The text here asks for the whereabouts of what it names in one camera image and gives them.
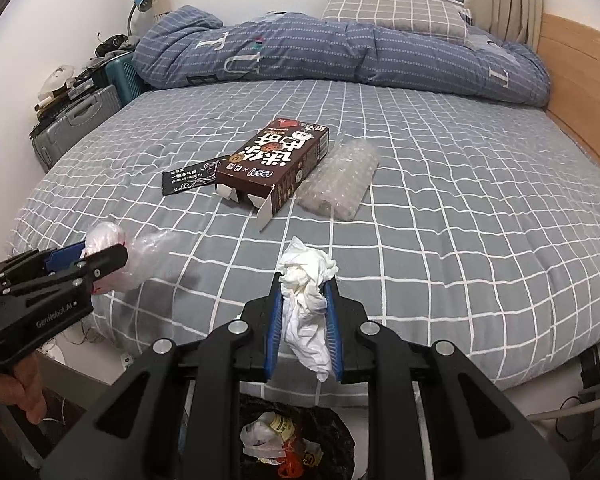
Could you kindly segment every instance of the human hand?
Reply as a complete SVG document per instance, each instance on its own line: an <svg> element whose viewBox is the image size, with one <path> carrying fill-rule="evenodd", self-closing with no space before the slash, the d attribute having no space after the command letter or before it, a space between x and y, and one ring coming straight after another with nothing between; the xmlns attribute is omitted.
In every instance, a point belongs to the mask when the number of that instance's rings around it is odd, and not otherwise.
<svg viewBox="0 0 600 480"><path fill-rule="evenodd" d="M31 424L39 424L45 417L46 402L35 352L13 367L13 377L0 374L0 404L17 405Z"/></svg>

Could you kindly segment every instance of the crumpled tissue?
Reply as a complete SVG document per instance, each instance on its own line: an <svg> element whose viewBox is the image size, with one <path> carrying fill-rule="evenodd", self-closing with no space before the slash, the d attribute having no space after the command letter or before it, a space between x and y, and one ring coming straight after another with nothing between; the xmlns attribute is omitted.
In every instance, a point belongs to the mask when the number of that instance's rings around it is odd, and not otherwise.
<svg viewBox="0 0 600 480"><path fill-rule="evenodd" d="M336 260L293 237L276 266L280 272L282 339L298 360L323 383L331 373L324 314L327 300L318 288L338 272Z"/></svg>

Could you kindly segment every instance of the black card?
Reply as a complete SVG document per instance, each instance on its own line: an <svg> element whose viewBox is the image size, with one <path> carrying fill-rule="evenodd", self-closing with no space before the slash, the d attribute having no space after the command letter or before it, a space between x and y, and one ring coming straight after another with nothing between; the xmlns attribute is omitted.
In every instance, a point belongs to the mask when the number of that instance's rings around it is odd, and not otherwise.
<svg viewBox="0 0 600 480"><path fill-rule="evenodd" d="M213 184L216 181L216 169L228 158L229 155L223 155L179 170L165 171L162 174L162 196Z"/></svg>

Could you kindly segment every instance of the comforter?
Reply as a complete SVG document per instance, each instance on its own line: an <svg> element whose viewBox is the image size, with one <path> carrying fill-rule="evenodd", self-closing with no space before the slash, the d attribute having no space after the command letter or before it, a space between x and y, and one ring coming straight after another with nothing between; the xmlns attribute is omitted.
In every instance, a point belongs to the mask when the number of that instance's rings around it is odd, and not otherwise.
<svg viewBox="0 0 600 480"><path fill-rule="evenodd" d="M142 38L134 63L139 75L159 89L310 78L536 107L548 102L548 73L528 46L502 42L476 27L470 27L466 44L291 12L224 27L214 15L185 6Z"/></svg>

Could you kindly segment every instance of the gray plaid pillowcase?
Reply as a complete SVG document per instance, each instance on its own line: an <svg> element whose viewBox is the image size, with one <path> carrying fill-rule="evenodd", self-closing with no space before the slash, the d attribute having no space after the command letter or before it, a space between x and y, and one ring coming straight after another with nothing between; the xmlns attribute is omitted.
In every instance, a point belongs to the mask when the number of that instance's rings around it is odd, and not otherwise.
<svg viewBox="0 0 600 480"><path fill-rule="evenodd" d="M373 23L462 45L467 36L459 9L441 0L329 0L322 19Z"/></svg>

